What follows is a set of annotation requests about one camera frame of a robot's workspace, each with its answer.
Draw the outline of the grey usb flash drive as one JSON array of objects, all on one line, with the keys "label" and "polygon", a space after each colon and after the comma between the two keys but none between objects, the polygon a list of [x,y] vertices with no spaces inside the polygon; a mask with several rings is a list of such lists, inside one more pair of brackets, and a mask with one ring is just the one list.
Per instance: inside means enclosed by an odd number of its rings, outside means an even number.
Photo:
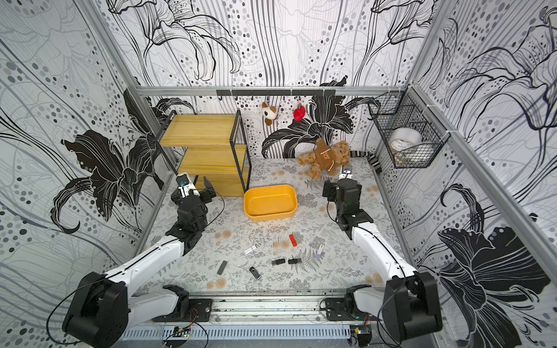
[{"label": "grey usb flash drive", "polygon": [[223,262],[220,264],[219,269],[218,269],[218,271],[217,271],[217,274],[218,274],[219,276],[223,275],[223,273],[224,273],[224,271],[225,271],[227,265],[228,265],[228,262],[227,262],[227,261],[223,261]]}]

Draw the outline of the white purple usb flash drive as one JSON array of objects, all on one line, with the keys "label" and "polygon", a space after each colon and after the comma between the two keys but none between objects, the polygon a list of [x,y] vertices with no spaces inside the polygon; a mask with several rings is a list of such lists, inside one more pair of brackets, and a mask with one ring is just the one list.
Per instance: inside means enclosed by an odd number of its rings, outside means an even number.
[{"label": "white purple usb flash drive", "polygon": [[321,245],[319,246],[317,252],[316,252],[316,257],[317,257],[317,258],[321,258],[322,253],[323,253],[323,249],[324,249],[324,245],[321,244]]}]

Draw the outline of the red usb flash drive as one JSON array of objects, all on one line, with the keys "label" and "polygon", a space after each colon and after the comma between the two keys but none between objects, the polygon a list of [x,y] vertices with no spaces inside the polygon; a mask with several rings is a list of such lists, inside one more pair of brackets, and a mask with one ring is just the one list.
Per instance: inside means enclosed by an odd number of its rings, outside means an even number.
[{"label": "red usb flash drive", "polygon": [[294,237],[294,235],[293,235],[293,234],[290,234],[290,235],[289,235],[289,238],[290,238],[290,242],[291,242],[292,246],[293,246],[293,247],[296,247],[296,246],[297,246],[297,240],[296,240],[296,238]]}]

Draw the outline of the black usb flash drive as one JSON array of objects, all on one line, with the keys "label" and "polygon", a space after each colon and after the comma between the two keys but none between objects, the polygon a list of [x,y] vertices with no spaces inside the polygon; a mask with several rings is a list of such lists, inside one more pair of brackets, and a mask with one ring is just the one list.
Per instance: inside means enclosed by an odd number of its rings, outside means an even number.
[{"label": "black usb flash drive", "polygon": [[302,262],[302,260],[300,258],[293,258],[293,259],[288,260],[289,265],[295,265],[295,264],[298,264],[300,262]]}]

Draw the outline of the black silver swivel usb drive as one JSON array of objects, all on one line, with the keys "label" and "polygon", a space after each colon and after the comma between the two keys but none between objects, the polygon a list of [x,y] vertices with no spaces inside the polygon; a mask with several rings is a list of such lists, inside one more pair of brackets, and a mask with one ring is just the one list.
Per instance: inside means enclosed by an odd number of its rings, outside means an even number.
[{"label": "black silver swivel usb drive", "polygon": [[250,267],[249,272],[253,275],[253,277],[256,280],[259,280],[261,278],[261,274],[254,267]]}]

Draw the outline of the black usb drive clear cap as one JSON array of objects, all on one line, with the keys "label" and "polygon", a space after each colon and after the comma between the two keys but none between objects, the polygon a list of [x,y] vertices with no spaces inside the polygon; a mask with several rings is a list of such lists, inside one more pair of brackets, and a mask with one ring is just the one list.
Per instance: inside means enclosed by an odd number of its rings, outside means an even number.
[{"label": "black usb drive clear cap", "polygon": [[272,266],[282,265],[282,264],[284,264],[285,262],[286,262],[286,260],[285,260],[284,258],[282,258],[282,259],[277,259],[277,260],[273,260],[273,261],[271,262],[271,265],[272,265]]}]

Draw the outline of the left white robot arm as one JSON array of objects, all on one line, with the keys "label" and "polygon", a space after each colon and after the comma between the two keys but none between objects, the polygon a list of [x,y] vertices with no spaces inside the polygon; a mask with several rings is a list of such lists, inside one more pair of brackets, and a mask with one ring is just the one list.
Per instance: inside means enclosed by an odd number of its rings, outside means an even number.
[{"label": "left white robot arm", "polygon": [[90,347],[111,347],[124,332],[148,320],[194,319],[189,293],[176,285],[136,295],[150,278],[193,250],[209,226],[207,204],[216,198],[205,179],[197,190],[187,173],[176,178],[172,200],[177,221],[159,242],[106,273],[84,276],[72,298],[62,330]]}]

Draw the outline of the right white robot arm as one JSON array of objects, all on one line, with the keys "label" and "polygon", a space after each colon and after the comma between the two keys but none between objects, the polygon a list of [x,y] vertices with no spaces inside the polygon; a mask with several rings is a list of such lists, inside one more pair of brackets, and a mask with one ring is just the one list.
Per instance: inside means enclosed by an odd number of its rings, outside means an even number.
[{"label": "right white robot arm", "polygon": [[384,292],[356,286],[347,291],[352,306],[376,316],[391,339],[400,343],[442,330],[440,298],[435,278],[409,264],[379,232],[360,207],[362,185],[344,177],[326,181],[323,196],[335,203],[334,221],[355,246],[364,251],[384,281]]}]

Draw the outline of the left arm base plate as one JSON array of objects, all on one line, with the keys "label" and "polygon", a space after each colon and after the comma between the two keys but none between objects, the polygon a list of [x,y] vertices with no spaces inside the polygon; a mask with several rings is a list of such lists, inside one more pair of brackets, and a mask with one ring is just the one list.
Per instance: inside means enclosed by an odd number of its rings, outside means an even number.
[{"label": "left arm base plate", "polygon": [[206,323],[213,310],[212,299],[188,299],[180,301],[172,313],[152,319],[155,323],[196,322]]}]

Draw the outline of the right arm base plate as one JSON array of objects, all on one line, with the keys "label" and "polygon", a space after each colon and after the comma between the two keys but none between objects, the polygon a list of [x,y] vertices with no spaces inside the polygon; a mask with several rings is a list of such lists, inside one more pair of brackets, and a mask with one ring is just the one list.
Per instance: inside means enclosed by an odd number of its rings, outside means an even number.
[{"label": "right arm base plate", "polygon": [[319,310],[331,322],[349,320],[362,322],[377,321],[377,317],[372,314],[362,312],[356,308],[350,309],[345,298],[325,298],[320,301]]}]

